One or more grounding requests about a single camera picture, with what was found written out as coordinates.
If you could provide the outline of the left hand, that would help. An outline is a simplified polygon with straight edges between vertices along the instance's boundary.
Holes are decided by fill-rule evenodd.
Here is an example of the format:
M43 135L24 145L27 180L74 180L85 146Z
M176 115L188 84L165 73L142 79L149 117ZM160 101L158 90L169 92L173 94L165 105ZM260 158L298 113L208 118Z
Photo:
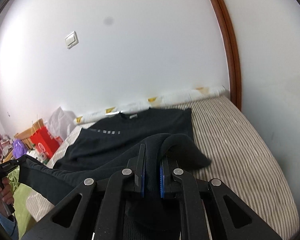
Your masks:
M11 191L10 186L10 180L5 177L2 179L2 184L4 188L2 189L0 186L0 208L3 207L4 203L7 205L14 203L13 193Z

